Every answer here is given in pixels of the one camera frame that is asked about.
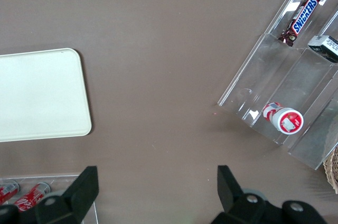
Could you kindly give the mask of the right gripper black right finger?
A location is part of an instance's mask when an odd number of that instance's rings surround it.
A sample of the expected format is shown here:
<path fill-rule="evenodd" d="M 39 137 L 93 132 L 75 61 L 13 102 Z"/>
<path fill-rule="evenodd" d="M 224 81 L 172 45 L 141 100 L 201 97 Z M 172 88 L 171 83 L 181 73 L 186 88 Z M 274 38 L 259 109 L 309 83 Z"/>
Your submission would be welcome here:
<path fill-rule="evenodd" d="M 212 223 L 261 223 L 265 201 L 254 193 L 244 193 L 227 165 L 218 166 L 217 190 L 223 212 Z"/>

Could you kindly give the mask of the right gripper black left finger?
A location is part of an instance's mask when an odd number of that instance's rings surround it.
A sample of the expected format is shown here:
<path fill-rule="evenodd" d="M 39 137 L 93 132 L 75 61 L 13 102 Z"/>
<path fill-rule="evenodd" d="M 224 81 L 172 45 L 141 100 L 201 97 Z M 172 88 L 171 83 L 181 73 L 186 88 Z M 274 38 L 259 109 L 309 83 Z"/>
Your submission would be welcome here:
<path fill-rule="evenodd" d="M 63 192 L 34 207 L 37 223 L 81 223 L 99 193 L 98 169 L 88 166 Z"/>

